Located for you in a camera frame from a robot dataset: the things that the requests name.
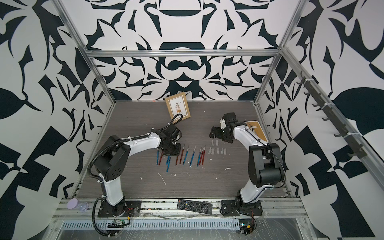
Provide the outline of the red knife capped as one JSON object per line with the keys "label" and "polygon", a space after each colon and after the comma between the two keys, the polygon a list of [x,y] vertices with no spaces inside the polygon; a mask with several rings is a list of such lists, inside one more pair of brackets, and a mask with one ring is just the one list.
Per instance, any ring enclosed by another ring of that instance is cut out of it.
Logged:
{"label": "red knife capped", "polygon": [[183,154],[184,154],[184,151],[185,151],[185,145],[183,145],[183,147],[182,147],[182,152],[181,152],[181,155],[180,155],[179,164],[181,164],[181,163],[182,163],[182,159],[183,159]]}

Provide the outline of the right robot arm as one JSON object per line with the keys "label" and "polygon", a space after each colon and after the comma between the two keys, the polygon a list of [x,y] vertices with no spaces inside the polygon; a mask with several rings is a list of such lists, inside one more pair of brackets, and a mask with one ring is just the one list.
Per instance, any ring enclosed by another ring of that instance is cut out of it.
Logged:
{"label": "right robot arm", "polygon": [[220,124],[212,127],[210,138],[230,144],[237,140],[249,152],[249,180],[236,196],[238,206],[253,204],[266,190],[277,189],[278,184],[282,184],[280,187],[285,185],[285,170],[277,144],[262,140],[252,126],[239,122],[235,113],[224,114]]}

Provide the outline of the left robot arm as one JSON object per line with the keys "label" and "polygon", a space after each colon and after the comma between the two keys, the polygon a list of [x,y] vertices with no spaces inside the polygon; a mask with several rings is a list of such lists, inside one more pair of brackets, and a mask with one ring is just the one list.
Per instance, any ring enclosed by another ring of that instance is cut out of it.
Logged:
{"label": "left robot arm", "polygon": [[113,135],[92,158],[87,166],[87,174],[102,185],[103,197],[109,206],[121,206],[125,199],[121,175],[129,158],[154,149],[161,150],[167,157],[178,156],[181,152],[181,144],[178,143],[181,137],[181,130],[173,124],[135,137],[119,138]]}

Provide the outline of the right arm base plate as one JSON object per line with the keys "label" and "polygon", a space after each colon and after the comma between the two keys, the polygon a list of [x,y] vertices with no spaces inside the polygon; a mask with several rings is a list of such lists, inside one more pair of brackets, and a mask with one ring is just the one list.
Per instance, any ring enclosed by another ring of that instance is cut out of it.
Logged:
{"label": "right arm base plate", "polygon": [[251,204],[238,203],[235,200],[222,200],[220,213],[225,217],[234,216],[256,216],[263,214],[263,208],[260,201]]}

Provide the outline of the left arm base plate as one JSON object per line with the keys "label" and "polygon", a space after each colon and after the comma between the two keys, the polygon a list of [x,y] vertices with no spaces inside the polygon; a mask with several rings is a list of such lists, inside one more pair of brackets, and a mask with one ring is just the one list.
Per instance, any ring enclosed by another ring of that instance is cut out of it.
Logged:
{"label": "left arm base plate", "polygon": [[98,218],[137,217],[140,214],[141,205],[141,201],[121,201],[116,206],[112,206],[102,200]]}

